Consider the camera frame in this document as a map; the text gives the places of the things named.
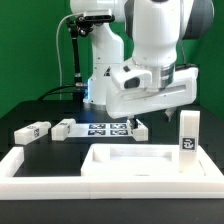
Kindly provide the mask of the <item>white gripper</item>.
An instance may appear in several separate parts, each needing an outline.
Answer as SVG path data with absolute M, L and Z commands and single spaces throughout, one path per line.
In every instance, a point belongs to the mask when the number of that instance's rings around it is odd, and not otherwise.
M 198 68 L 174 63 L 146 66 L 132 58 L 111 68 L 111 81 L 106 93 L 106 111 L 113 118 L 167 109 L 166 121 L 175 112 L 173 107 L 191 104 L 197 94 Z M 135 117 L 129 119 L 131 129 L 138 128 Z

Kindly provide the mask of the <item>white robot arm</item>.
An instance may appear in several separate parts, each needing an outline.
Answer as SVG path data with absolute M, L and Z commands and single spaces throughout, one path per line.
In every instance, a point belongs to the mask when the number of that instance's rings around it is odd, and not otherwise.
M 136 129 L 139 114 L 196 99 L 198 68 L 176 65 L 177 44 L 211 27 L 212 0 L 70 0 L 78 34 L 89 35 L 93 64 L 87 103 Z

